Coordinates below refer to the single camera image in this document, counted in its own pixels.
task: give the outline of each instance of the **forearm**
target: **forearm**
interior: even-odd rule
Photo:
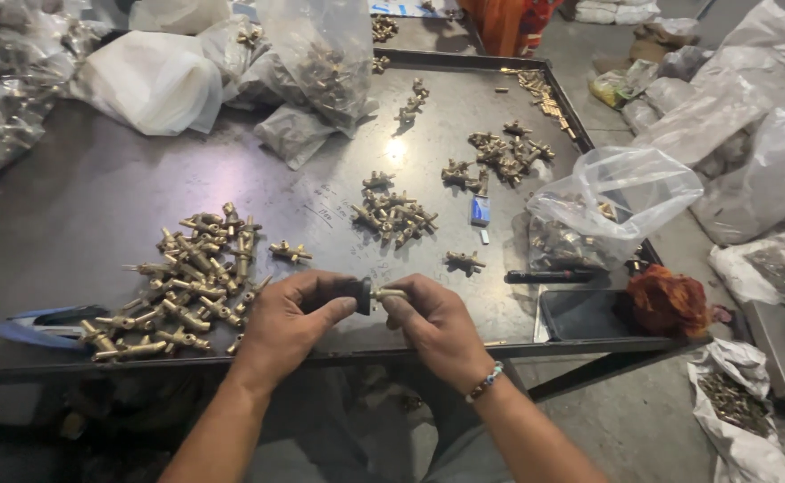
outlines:
[[[497,378],[473,408],[518,483],[607,481],[509,379]]]
[[[233,483],[252,459],[270,394],[226,377],[160,477],[160,483]]]

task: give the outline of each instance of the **person's right hand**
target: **person's right hand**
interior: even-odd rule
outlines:
[[[389,314],[387,326],[401,326],[421,360],[439,378],[462,394],[469,394],[494,369],[473,319],[461,297],[434,280],[413,274],[385,286],[405,291],[381,303]]]

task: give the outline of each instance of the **beaded bracelet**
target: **beaded bracelet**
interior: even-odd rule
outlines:
[[[464,396],[464,401],[472,404],[479,396],[485,394],[485,391],[494,384],[494,381],[498,376],[502,374],[502,362],[496,361],[494,362],[494,372],[488,374],[488,377],[485,377],[485,380],[480,382],[476,388],[470,392],[468,395]]]

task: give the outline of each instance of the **person in orange clothing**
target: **person in orange clothing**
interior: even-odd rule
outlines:
[[[479,29],[489,55],[532,57],[563,0],[459,0]]]

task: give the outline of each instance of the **hand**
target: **hand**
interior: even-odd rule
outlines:
[[[342,273],[307,270],[261,291],[228,376],[269,395],[327,329],[354,313],[355,298],[336,298],[341,286],[352,280]]]
[[[405,330],[419,357],[439,378],[469,394],[494,369],[461,297],[429,278],[414,274],[387,285],[407,292],[381,301],[387,326]]]

